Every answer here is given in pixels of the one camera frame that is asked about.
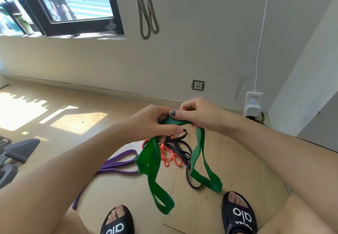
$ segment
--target gray rope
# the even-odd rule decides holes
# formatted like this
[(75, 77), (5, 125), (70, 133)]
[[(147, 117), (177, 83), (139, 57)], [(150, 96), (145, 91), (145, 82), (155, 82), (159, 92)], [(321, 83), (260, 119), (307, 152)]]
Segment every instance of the gray rope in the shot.
[[(151, 32), (153, 32), (155, 35), (159, 33), (159, 25), (158, 21), (155, 15), (155, 10), (154, 6), (152, 5), (151, 0), (147, 0), (147, 5), (148, 5), (148, 11), (146, 10), (146, 6), (144, 3), (144, 0), (136, 0), (137, 1), (137, 10), (139, 13), (139, 29), (140, 29), (140, 36), (143, 40), (148, 40), (150, 38)], [(142, 13), (144, 14), (144, 18), (147, 22), (148, 26), (148, 34), (144, 35), (143, 32), (143, 16)], [(156, 30), (154, 29), (152, 25), (152, 19), (154, 20)]]

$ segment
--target slide sandal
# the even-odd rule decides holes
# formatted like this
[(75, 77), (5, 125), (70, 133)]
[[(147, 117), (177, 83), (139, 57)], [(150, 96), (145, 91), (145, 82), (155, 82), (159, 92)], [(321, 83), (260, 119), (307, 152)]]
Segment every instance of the slide sandal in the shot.
[(249, 202), (241, 194), (233, 191), (233, 193), (239, 195), (246, 202), (249, 208), (232, 203), (228, 200), (229, 193), (230, 191), (224, 195), (222, 201), (222, 219), (226, 234), (236, 234), (239, 232), (256, 234), (256, 217)]
[(115, 221), (106, 225), (108, 216), (112, 213), (112, 211), (116, 208), (114, 207), (108, 214), (106, 219), (104, 220), (100, 234), (134, 234), (134, 221), (132, 214), (126, 206), (123, 206), (124, 215), (120, 218), (117, 218)]

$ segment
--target purple resistance band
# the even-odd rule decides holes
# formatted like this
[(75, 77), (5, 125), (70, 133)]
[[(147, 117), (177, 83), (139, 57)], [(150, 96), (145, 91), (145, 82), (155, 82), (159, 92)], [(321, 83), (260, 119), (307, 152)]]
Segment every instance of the purple resistance band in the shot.
[[(131, 160), (128, 161), (122, 161), (122, 162), (116, 162), (117, 160), (119, 160), (120, 158), (127, 156), (128, 154), (136, 154), (135, 157)], [(126, 166), (126, 165), (131, 165), (135, 163), (135, 159), (138, 157), (137, 151), (136, 150), (126, 150), (122, 153), (120, 153), (119, 155), (108, 159), (103, 166), (101, 166), (101, 168), (96, 172), (95, 175), (99, 175), (99, 174), (103, 174), (105, 172), (118, 172), (120, 174), (127, 174), (127, 175), (132, 175), (132, 174), (138, 174), (139, 171), (123, 171), (123, 170), (119, 170), (117, 168), (120, 168), (122, 166)], [(80, 194), (78, 195), (78, 197), (75, 199), (75, 201), (72, 204), (72, 209), (76, 210), (77, 209), (77, 204), (79, 203), (79, 199), (81, 197), (81, 194), (83, 193), (83, 191), (85, 190), (85, 188), (83, 188), (83, 190), (80, 192)]]

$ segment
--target hand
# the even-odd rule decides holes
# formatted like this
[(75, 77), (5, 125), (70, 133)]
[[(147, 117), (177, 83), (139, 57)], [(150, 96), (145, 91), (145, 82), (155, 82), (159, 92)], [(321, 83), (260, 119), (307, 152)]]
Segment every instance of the hand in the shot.
[(171, 108), (149, 105), (125, 121), (132, 141), (140, 141), (159, 135), (174, 135), (183, 133), (183, 127), (178, 125), (160, 125), (158, 121), (169, 115)]
[(235, 114), (219, 108), (203, 97), (198, 97), (182, 103), (180, 110), (172, 110), (169, 115), (177, 120), (191, 121), (194, 123), (192, 126), (197, 125), (226, 135), (226, 124), (231, 122), (230, 119)]

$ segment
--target forearm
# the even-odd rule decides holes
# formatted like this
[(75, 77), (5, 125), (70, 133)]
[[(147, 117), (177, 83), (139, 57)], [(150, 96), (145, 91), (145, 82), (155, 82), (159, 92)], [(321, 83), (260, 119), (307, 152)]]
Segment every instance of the forearm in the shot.
[(338, 154), (277, 132), (259, 123), (234, 117), (229, 136), (279, 174), (325, 221), (338, 230)]
[(126, 134), (124, 123), (113, 125), (1, 189), (3, 232), (51, 233), (104, 162), (131, 142)]

